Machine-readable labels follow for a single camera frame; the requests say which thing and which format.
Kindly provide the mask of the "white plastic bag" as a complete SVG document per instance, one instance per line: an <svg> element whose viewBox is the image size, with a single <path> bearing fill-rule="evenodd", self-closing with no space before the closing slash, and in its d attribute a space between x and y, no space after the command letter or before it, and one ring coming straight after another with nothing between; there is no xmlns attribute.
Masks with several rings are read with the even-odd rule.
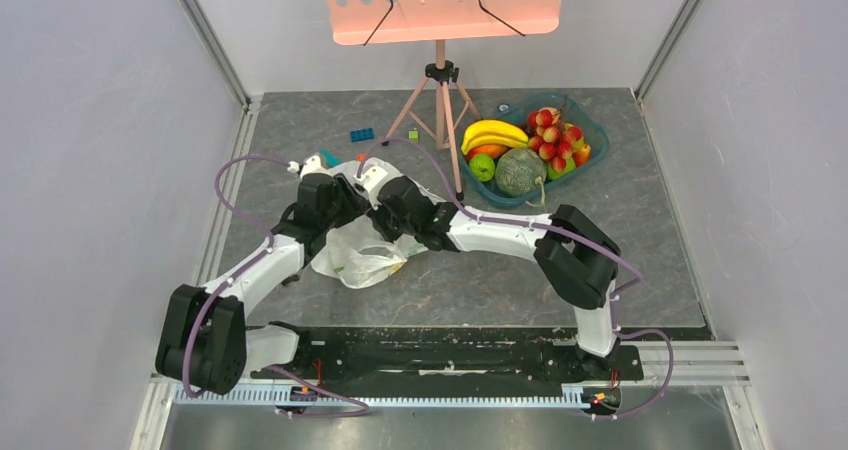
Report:
<svg viewBox="0 0 848 450"><path fill-rule="evenodd" d="M353 186L358 168L357 161L349 161L327 169L331 176L344 175ZM337 279L348 288L361 289L388 279L410 257L426 250L411 236L385 241L367 217L370 209L373 208L368 204L364 215L329 230L310 244L310 266L315 272Z"/></svg>

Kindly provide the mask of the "green apple fake fruit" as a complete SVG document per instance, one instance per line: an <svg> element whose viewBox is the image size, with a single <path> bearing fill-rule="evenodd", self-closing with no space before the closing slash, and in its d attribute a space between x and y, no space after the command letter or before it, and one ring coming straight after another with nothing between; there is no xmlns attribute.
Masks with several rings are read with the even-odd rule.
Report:
<svg viewBox="0 0 848 450"><path fill-rule="evenodd" d="M489 182L495 177L496 161L488 154L476 154L469 160L468 166L472 175L482 183Z"/></svg>

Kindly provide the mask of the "yellow banana fake fruit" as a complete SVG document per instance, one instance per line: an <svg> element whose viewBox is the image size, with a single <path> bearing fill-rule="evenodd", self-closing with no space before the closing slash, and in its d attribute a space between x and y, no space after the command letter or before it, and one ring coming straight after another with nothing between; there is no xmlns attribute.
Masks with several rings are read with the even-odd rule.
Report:
<svg viewBox="0 0 848 450"><path fill-rule="evenodd" d="M467 155L482 145L504 145L509 148L526 148L529 137L519 127L500 120L479 120L469 125L463 134L461 152Z"/></svg>

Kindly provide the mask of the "red cherry fruit cluster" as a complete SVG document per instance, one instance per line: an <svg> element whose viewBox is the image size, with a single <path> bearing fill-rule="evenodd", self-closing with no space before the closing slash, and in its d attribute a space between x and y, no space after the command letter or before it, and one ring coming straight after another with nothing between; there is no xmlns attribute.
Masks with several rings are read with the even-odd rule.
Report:
<svg viewBox="0 0 848 450"><path fill-rule="evenodd" d="M541 107L526 118L529 147L546 163L554 157L569 158L588 144L582 129L565 118L564 109Z"/></svg>

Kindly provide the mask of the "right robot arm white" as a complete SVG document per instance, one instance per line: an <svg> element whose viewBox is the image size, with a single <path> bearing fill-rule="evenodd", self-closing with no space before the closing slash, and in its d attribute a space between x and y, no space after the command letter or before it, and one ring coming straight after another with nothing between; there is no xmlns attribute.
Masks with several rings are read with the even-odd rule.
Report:
<svg viewBox="0 0 848 450"><path fill-rule="evenodd" d="M375 228L390 241L408 235L432 251L489 252L536 263L574 309L580 370L602 378L617 366L619 339L609 298L619 250L576 208L537 215L480 211L434 201L406 176L361 177L354 188L370 204Z"/></svg>

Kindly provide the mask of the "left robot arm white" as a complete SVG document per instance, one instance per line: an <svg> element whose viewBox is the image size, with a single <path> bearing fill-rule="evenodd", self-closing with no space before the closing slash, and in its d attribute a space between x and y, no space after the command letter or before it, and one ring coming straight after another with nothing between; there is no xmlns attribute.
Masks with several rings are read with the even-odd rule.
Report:
<svg viewBox="0 0 848 450"><path fill-rule="evenodd" d="M243 375L274 363L290 377L306 375L314 351L294 330L279 324L250 330L246 318L324 249L330 230L363 216L368 207L343 174L303 176L296 201L256 250L202 286L182 284L173 291L156 372L181 381L192 396L224 395Z"/></svg>

